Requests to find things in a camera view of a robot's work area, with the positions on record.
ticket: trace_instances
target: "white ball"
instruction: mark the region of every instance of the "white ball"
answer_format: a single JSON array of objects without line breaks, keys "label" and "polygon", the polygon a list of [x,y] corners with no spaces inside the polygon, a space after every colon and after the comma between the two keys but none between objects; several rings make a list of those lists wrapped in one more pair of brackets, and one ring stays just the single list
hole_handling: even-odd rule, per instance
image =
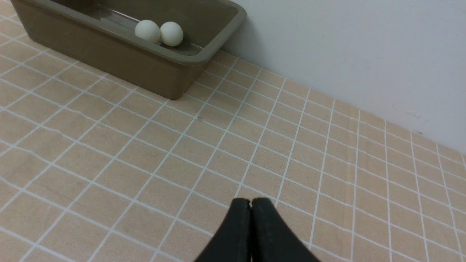
[{"label": "white ball", "polygon": [[134,34],[152,43],[157,43],[160,39],[160,29],[158,25],[151,20],[140,21],[134,29]]},{"label": "white ball", "polygon": [[175,47],[183,40],[183,29],[175,22],[166,22],[160,27],[162,42],[169,47]]}]

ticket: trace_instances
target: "white grid line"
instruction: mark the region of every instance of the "white grid line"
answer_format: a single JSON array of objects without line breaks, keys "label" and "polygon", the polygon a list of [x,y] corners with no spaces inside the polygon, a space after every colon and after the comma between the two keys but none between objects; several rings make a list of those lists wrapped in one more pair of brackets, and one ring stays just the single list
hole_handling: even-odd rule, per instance
[{"label": "white grid line", "polygon": [[[361,118],[361,110],[358,112],[358,120],[357,120],[357,133],[356,133],[356,165],[357,165],[357,157],[358,157],[358,148],[359,148],[359,119]],[[355,168],[354,174],[354,184],[357,185],[357,168]],[[354,259],[354,236],[356,231],[356,196],[357,196],[357,186],[353,188],[353,224],[351,227],[351,260]]]},{"label": "white grid line", "polygon": [[[414,148],[413,148],[413,144],[411,143],[411,150],[412,150],[412,153],[414,155]],[[423,235],[423,239],[424,239],[424,248],[425,248],[425,256],[427,258],[427,262],[429,262],[429,251],[427,249],[427,238],[425,236],[425,226],[424,226],[424,216],[422,214],[422,205],[421,205],[421,197],[420,197],[420,190],[419,190],[419,181],[418,181],[418,175],[417,175],[417,169],[416,169],[416,161],[413,159],[413,163],[414,163],[414,172],[416,173],[416,187],[418,189],[418,202],[419,202],[419,213],[421,215],[421,225],[422,225],[422,235]]]},{"label": "white grid line", "polygon": [[[335,102],[336,102],[336,100],[333,99],[332,112],[330,113],[330,122],[332,122],[333,109],[335,107]],[[319,207],[319,197],[320,197],[320,190],[321,190],[321,186],[322,186],[322,179],[323,179],[323,173],[324,173],[323,170],[325,168],[325,158],[327,156],[327,146],[329,145],[329,139],[328,139],[329,136],[330,136],[330,127],[329,127],[329,130],[327,131],[327,140],[325,141],[325,152],[324,152],[323,159],[322,159],[321,174],[320,174],[320,178],[319,178],[319,187],[317,189],[317,198],[316,198],[315,206],[314,206],[314,214],[313,214],[314,219],[312,220],[311,237],[309,239],[309,248],[312,245],[312,241],[313,241],[313,238],[314,238],[315,221],[316,221],[316,217],[317,217],[317,209]]]}]

